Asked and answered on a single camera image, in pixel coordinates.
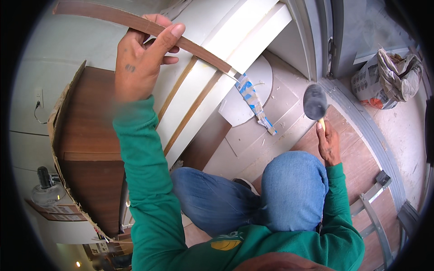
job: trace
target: sneaker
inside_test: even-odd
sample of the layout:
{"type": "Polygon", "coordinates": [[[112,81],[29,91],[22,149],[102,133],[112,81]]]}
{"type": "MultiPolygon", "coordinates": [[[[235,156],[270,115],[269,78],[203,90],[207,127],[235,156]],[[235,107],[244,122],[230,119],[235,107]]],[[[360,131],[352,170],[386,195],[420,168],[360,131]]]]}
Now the sneaker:
{"type": "Polygon", "coordinates": [[[239,183],[240,185],[248,188],[250,191],[253,192],[253,194],[259,196],[258,191],[256,191],[255,187],[253,186],[253,184],[251,184],[248,180],[242,179],[242,178],[235,178],[232,180],[233,182],[239,183]]]}

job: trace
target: green sweatshirt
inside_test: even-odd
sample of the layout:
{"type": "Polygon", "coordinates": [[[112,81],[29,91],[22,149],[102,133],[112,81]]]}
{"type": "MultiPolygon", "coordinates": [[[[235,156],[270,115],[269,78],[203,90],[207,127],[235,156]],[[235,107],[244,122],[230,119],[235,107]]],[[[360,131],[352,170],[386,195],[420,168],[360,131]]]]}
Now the green sweatshirt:
{"type": "Polygon", "coordinates": [[[172,193],[168,164],[155,131],[154,97],[127,104],[113,121],[119,137],[135,219],[133,270],[232,270],[268,252],[291,252],[335,270],[357,270],[365,245],[352,226],[342,164],[327,167],[323,228],[277,232],[249,225],[187,248],[181,208],[172,193]]]}

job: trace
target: tattoo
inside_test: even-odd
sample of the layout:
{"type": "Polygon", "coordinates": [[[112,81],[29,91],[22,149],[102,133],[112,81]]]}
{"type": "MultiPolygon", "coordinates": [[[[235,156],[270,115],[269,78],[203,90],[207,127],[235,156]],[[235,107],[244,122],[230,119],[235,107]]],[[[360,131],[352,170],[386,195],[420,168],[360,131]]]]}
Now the tattoo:
{"type": "Polygon", "coordinates": [[[135,66],[132,66],[132,65],[130,65],[130,64],[127,64],[127,65],[125,66],[125,69],[126,69],[127,71],[129,71],[129,72],[134,72],[134,71],[135,71],[135,66]]]}

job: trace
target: hand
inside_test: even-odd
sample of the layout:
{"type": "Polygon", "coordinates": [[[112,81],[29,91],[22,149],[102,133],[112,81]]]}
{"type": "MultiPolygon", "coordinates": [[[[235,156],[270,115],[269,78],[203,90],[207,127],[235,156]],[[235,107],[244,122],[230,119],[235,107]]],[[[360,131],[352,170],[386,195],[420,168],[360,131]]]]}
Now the hand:
{"type": "Polygon", "coordinates": [[[339,150],[339,134],[329,121],[325,122],[325,132],[321,123],[316,123],[316,134],[319,139],[319,154],[325,161],[326,167],[336,166],[341,163],[339,150]]]}
{"type": "Polygon", "coordinates": [[[148,34],[128,29],[118,44],[115,71],[115,99],[118,102],[131,102],[147,99],[154,89],[160,65],[174,64],[177,57],[165,56],[167,52],[177,53],[176,42],[185,31],[185,25],[172,22],[161,14],[143,15],[166,29],[156,39],[148,34]]]}

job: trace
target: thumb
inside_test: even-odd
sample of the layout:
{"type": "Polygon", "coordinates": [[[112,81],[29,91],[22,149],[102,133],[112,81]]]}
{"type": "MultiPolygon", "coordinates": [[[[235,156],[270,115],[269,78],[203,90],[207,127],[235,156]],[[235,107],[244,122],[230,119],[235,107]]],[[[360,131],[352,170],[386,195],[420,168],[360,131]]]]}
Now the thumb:
{"type": "Polygon", "coordinates": [[[319,143],[322,144],[326,140],[326,133],[320,122],[317,122],[315,126],[316,126],[316,135],[318,136],[319,143]]]}
{"type": "Polygon", "coordinates": [[[175,46],[184,31],[185,25],[182,23],[171,25],[164,29],[155,39],[154,43],[147,49],[149,55],[155,58],[158,65],[160,65],[163,60],[164,55],[175,46]]]}

